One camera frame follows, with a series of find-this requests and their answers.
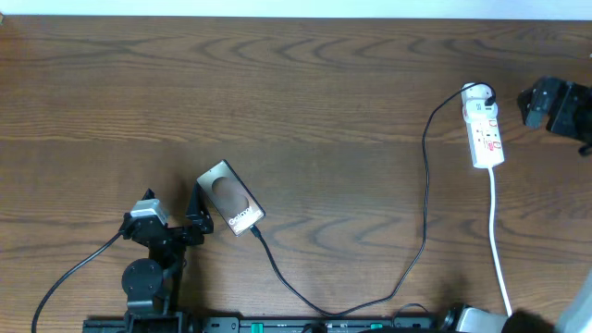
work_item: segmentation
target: wood grain surface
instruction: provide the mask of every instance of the wood grain surface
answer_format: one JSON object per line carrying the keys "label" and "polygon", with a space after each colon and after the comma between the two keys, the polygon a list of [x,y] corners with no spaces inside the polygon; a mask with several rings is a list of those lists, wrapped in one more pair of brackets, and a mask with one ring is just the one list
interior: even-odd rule
{"label": "wood grain surface", "polygon": [[[30,330],[53,283],[111,238],[152,188],[183,214],[226,158],[267,211],[286,278],[344,310],[387,295],[421,242],[421,133],[465,82],[498,92],[498,244],[514,308],[556,320],[592,264],[592,167],[577,142],[522,125],[544,75],[590,84],[592,23],[484,20],[8,17],[0,27],[0,332]],[[435,117],[428,240],[391,301],[503,312],[487,241],[487,172],[472,168],[461,101]],[[261,244],[215,233],[187,253],[198,313],[316,315]],[[118,240],[60,287],[40,332],[121,316]]]}

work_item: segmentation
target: power strip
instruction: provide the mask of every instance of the power strip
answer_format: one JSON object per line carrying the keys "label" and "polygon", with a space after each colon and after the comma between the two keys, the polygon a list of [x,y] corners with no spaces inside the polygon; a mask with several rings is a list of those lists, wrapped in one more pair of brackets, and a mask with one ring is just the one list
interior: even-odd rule
{"label": "power strip", "polygon": [[473,167],[477,168],[494,167],[504,161],[500,127],[496,119],[498,105],[485,103],[491,94],[491,89],[483,84],[469,88],[461,94],[462,117],[469,134]]}

